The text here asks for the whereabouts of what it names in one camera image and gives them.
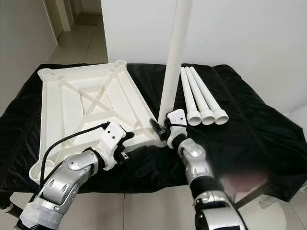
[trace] white pipe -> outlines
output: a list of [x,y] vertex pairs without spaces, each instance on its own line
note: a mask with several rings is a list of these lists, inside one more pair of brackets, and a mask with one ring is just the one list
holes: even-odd
[[209,109],[204,97],[202,96],[201,91],[199,90],[196,81],[193,78],[193,75],[188,67],[185,67],[187,77],[192,89],[196,104],[201,113],[201,122],[204,125],[211,125],[214,123],[213,112]]
[[207,88],[206,84],[202,81],[201,77],[199,74],[196,72],[194,67],[190,67],[191,72],[193,74],[193,77],[201,90],[202,95],[204,96],[209,108],[213,111],[214,118],[215,118],[215,123],[217,125],[222,125],[225,124],[229,117],[225,110],[221,109],[219,104],[216,102],[215,98],[212,96],[211,92]]
[[165,115],[174,109],[182,54],[186,43],[193,0],[177,0],[173,31],[168,52],[158,122],[164,125]]
[[196,104],[192,95],[190,84],[187,78],[186,71],[183,67],[180,68],[181,82],[183,88],[184,99],[187,106],[187,120],[189,125],[197,126],[201,123],[201,114],[197,111]]

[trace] black cloth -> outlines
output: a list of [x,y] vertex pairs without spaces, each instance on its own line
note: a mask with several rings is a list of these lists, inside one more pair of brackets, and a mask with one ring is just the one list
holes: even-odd
[[[42,81],[37,71],[78,65],[40,65],[0,118],[0,188],[2,191],[35,192],[37,184],[28,171],[37,162],[40,139]],[[307,144],[302,129],[267,106],[229,66],[194,66],[229,121],[221,126],[188,129],[189,137],[203,145],[218,176],[265,172],[276,189],[273,195],[291,199],[307,179]],[[127,70],[157,118],[165,65],[128,64]],[[175,107],[185,109],[179,81]],[[91,177],[80,192],[149,193],[186,184],[184,166],[165,147],[140,147],[128,153],[130,161]]]

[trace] tiled floor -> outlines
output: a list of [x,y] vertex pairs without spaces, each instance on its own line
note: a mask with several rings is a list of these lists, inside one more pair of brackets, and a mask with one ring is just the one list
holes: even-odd
[[107,63],[106,39],[102,23],[97,26],[74,26],[63,32],[59,47],[51,54],[48,64]]
[[[47,63],[107,63],[102,23],[74,27],[72,32],[60,36],[59,45]],[[24,207],[30,196],[15,193],[12,201]],[[239,210],[249,230],[306,230],[307,183],[289,203],[260,205],[264,198],[261,196]],[[192,203],[187,186],[151,194],[80,194],[59,230],[194,230]],[[1,229],[12,229],[16,221],[0,212]]]

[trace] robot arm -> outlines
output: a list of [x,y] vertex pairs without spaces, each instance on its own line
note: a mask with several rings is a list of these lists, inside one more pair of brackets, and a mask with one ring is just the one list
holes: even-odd
[[96,149],[69,156],[46,181],[33,202],[24,208],[15,230],[55,230],[82,186],[98,169],[110,170],[128,159],[122,143],[134,136],[109,123]]
[[246,230],[223,187],[217,183],[207,161],[205,149],[187,138],[185,114],[182,109],[166,116],[165,128],[154,120],[151,125],[169,148],[176,149],[185,166],[196,211],[196,230]]

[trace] screw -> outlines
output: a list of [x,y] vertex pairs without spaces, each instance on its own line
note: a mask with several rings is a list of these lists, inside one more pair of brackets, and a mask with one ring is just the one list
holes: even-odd
[[53,185],[53,183],[54,183],[54,180],[50,181],[49,182],[49,187],[51,187]]
[[203,197],[203,201],[207,201],[207,200],[209,200],[209,198],[210,198],[210,194],[209,193],[203,193],[202,194],[204,197]]

